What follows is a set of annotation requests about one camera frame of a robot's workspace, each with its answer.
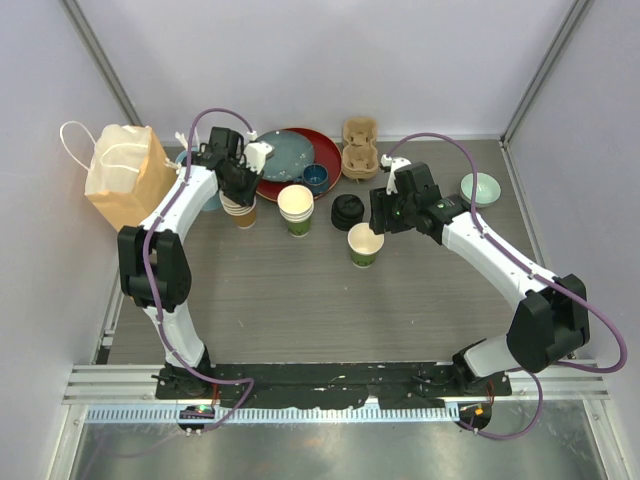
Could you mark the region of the single green paper cup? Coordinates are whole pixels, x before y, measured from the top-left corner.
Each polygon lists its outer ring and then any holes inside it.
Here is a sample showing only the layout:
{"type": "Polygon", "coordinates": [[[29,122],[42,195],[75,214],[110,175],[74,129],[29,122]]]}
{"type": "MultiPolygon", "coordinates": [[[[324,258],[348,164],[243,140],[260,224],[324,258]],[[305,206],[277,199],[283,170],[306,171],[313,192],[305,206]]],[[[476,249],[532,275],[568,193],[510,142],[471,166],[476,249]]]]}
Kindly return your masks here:
{"type": "Polygon", "coordinates": [[[368,223],[363,222],[349,230],[347,241],[352,263],[358,268],[368,268],[384,245],[384,235],[376,234],[368,223]]]}

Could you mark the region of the green paper cup stack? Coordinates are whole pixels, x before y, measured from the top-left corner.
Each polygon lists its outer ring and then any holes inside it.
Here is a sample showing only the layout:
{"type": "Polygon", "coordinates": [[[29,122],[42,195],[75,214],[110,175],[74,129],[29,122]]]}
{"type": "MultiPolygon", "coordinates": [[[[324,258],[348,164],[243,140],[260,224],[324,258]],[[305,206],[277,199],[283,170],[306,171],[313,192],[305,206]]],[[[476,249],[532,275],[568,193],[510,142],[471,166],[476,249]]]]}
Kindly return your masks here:
{"type": "Polygon", "coordinates": [[[294,237],[306,236],[314,211],[313,193],[305,186],[290,185],[278,194],[277,204],[289,233],[294,237]]]}

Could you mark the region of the brown paper cup stack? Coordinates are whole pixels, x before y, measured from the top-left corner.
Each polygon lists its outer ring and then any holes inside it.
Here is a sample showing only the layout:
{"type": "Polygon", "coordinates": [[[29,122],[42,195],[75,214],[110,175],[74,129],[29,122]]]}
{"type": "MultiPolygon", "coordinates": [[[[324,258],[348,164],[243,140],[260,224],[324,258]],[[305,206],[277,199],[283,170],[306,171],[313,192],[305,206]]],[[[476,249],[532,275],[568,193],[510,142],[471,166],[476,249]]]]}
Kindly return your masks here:
{"type": "Polygon", "coordinates": [[[220,201],[223,210],[231,216],[238,228],[249,229],[255,224],[257,218],[256,200],[253,200],[251,206],[242,206],[230,200],[224,194],[220,194],[220,201]]]}

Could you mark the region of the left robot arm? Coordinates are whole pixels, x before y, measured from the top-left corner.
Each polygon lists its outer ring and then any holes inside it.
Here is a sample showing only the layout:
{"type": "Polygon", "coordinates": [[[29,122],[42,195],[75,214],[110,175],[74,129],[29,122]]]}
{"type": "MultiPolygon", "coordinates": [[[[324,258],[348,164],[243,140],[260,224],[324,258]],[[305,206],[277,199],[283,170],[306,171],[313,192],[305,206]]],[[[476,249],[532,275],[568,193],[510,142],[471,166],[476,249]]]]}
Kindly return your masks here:
{"type": "Polygon", "coordinates": [[[245,144],[238,132],[214,127],[199,152],[187,153],[192,162],[178,165],[175,183],[156,209],[117,236],[121,289],[152,321],[165,351],[160,379],[176,379],[193,399],[205,397],[217,381],[187,305],[192,275],[183,241],[215,195],[253,207],[272,153],[268,143],[245,144]]]}

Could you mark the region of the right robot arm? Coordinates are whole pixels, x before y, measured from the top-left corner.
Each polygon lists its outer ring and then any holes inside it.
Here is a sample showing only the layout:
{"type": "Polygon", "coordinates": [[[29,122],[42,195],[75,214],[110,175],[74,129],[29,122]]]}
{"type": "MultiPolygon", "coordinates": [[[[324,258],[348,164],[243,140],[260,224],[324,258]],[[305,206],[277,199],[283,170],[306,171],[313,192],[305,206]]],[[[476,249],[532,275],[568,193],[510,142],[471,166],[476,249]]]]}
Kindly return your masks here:
{"type": "Polygon", "coordinates": [[[511,245],[498,249],[490,242],[490,228],[472,216],[467,201],[441,195],[427,165],[385,157],[382,169],[388,182],[370,193],[373,232],[416,230],[429,236],[472,265],[514,311],[505,334],[454,355],[451,380],[457,391],[475,394],[490,376],[506,370],[539,373],[589,341],[589,315],[579,303],[586,287],[580,279],[552,276],[553,284],[544,284],[539,279],[544,269],[511,245]]]}

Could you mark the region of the black cup lid stack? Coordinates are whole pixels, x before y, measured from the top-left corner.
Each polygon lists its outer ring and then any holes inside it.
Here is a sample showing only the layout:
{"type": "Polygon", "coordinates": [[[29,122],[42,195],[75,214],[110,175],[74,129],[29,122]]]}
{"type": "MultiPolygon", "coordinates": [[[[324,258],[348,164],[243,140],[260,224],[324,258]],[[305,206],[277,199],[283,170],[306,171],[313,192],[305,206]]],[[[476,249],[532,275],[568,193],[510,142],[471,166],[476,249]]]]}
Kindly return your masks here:
{"type": "Polygon", "coordinates": [[[364,203],[359,196],[342,194],[336,197],[331,207],[332,225],[344,232],[362,222],[364,217],[364,203]]]}

